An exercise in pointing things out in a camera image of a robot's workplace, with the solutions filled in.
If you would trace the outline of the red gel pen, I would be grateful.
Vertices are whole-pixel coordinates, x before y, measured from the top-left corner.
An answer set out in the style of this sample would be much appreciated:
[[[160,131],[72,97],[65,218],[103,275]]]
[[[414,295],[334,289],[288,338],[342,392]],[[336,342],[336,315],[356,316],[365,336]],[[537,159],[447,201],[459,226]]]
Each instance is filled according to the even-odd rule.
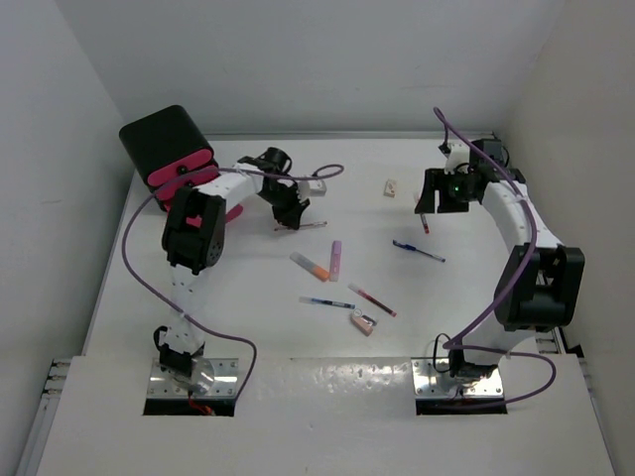
[[[422,226],[423,226],[423,229],[424,229],[425,233],[426,234],[430,234],[431,230],[430,230],[430,226],[429,226],[428,219],[427,219],[426,215],[425,214],[421,214],[420,215],[420,219],[421,219]]]

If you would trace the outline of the pink eraser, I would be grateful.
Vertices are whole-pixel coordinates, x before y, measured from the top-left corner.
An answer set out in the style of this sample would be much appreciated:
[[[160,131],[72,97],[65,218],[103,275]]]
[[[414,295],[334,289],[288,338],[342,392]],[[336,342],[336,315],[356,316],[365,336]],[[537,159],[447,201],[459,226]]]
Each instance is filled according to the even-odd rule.
[[[349,320],[351,324],[366,337],[373,333],[377,325],[377,321],[365,314],[360,308],[355,309],[351,313]]]

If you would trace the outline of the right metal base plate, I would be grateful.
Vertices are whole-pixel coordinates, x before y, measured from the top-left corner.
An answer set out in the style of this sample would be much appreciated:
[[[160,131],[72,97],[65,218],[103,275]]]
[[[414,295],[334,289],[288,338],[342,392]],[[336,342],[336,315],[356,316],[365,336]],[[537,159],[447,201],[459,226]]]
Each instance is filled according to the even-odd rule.
[[[495,368],[488,376],[476,379],[451,377],[445,369],[447,358],[412,358],[411,369],[416,398],[421,401],[498,400],[504,397],[500,372]]]

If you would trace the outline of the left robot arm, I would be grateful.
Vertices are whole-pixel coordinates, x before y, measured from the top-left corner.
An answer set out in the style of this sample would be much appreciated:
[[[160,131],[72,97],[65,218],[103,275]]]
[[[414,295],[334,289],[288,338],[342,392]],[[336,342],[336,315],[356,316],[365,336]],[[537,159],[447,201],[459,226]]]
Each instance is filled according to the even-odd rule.
[[[176,175],[160,185],[157,194],[166,189],[169,195],[162,246],[173,276],[183,279],[181,291],[189,292],[195,278],[218,262],[227,213],[246,198],[261,197],[272,206],[279,225],[300,228],[310,205],[310,187],[307,178],[290,176],[292,163],[284,151],[269,148],[259,157],[240,159],[224,173],[214,165],[197,169],[181,164]]]

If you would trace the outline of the black drawer cabinet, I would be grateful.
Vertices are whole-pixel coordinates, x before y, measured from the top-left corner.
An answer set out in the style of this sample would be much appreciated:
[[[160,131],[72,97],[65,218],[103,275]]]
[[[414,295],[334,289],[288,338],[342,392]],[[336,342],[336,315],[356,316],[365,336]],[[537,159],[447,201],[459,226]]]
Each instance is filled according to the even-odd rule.
[[[143,183],[148,175],[200,149],[212,149],[181,105],[171,105],[125,125],[119,139]],[[212,163],[216,164],[214,151]]]

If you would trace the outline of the orange highlighter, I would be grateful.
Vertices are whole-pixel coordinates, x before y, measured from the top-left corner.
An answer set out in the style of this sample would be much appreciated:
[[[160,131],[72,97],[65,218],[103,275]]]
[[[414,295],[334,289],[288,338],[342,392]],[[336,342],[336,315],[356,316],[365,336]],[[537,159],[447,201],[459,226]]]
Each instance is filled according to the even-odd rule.
[[[310,260],[309,258],[304,256],[303,254],[298,253],[298,252],[293,252],[290,255],[290,259],[294,263],[296,263],[298,266],[303,268],[305,271],[309,272],[314,277],[316,277],[317,279],[321,280],[322,282],[327,282],[329,280],[329,272],[328,272],[328,270],[326,270],[325,268],[321,267],[320,265],[318,265],[314,261]]]

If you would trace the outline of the blue capped pen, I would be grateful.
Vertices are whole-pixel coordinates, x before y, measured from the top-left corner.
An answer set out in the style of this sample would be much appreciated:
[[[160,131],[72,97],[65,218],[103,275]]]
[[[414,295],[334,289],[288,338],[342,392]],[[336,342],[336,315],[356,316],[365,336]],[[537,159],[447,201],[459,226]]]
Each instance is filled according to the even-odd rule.
[[[413,246],[411,244],[401,243],[401,242],[398,242],[397,240],[392,240],[392,244],[393,244],[393,246],[395,246],[397,248],[400,248],[402,250],[421,254],[421,255],[423,255],[423,256],[425,256],[427,258],[433,259],[433,260],[441,262],[441,263],[445,263],[446,262],[446,258],[441,257],[441,256],[439,256],[437,254],[426,252],[426,251],[424,251],[422,249],[419,249],[416,246]]]

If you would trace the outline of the metal base plate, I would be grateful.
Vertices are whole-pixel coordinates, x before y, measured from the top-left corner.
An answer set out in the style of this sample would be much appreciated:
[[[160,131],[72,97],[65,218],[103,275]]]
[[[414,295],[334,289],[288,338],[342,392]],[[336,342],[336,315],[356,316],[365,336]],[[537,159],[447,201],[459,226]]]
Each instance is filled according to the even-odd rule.
[[[488,376],[476,379],[451,377],[445,369],[447,358],[412,358],[411,369],[416,398],[421,401],[498,400],[504,397],[500,372],[495,368]]]
[[[237,359],[198,358],[189,376],[152,363],[146,396],[148,399],[234,399],[237,394]]]

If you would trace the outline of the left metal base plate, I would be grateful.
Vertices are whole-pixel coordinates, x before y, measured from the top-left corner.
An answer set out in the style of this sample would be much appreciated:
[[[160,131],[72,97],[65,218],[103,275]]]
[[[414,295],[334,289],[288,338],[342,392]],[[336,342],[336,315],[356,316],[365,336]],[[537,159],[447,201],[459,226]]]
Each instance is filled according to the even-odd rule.
[[[189,376],[152,363],[146,396],[148,399],[234,399],[237,394],[237,359],[198,358]]]

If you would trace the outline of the purple highlighter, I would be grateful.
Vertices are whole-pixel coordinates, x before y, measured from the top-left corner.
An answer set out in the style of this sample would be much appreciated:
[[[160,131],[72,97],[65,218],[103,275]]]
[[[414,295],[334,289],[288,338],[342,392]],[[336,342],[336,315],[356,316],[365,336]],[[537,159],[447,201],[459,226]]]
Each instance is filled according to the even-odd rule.
[[[329,280],[331,282],[337,282],[339,278],[341,251],[341,242],[339,240],[334,240],[331,245],[329,260]]]

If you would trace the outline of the clear red ink pen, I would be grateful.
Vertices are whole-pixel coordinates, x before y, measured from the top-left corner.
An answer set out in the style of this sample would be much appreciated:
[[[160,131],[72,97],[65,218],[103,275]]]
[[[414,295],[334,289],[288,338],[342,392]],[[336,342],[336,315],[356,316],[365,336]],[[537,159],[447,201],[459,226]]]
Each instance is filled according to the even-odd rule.
[[[366,299],[368,302],[370,302],[373,305],[377,306],[378,308],[382,309],[384,312],[386,312],[390,316],[395,317],[397,315],[397,312],[395,310],[393,310],[391,307],[389,307],[388,305],[386,305],[385,303],[383,303],[382,301],[380,301],[376,297],[372,296],[370,293],[368,293],[367,291],[365,291],[361,287],[355,285],[354,283],[350,283],[347,287],[351,291],[356,293],[358,296]]]

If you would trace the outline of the dark blue pen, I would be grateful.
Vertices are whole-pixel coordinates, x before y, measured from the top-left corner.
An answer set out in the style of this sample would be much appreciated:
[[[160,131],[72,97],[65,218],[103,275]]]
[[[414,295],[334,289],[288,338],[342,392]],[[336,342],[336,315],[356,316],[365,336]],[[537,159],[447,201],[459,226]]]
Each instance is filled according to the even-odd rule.
[[[317,297],[299,297],[299,302],[314,305],[325,305],[344,309],[356,309],[356,305],[349,302],[343,302],[332,299],[323,299]]]

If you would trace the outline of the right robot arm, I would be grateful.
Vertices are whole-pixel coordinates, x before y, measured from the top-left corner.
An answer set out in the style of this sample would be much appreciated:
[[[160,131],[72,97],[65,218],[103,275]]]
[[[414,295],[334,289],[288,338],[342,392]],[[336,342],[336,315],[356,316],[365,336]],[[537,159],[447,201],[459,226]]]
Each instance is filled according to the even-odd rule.
[[[571,323],[585,258],[541,218],[522,173],[506,167],[500,141],[444,141],[440,151],[445,164],[425,171],[416,213],[462,213],[478,203],[509,251],[483,318],[448,342],[450,376],[473,381],[490,376],[533,333]]]

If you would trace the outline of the white eraser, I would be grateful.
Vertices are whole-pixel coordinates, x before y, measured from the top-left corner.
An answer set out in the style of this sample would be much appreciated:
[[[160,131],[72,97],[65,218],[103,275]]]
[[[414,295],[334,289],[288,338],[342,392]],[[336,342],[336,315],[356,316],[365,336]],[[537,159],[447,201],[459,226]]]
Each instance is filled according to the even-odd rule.
[[[388,178],[384,184],[383,195],[390,198],[395,198],[397,195],[397,182],[394,179]]]

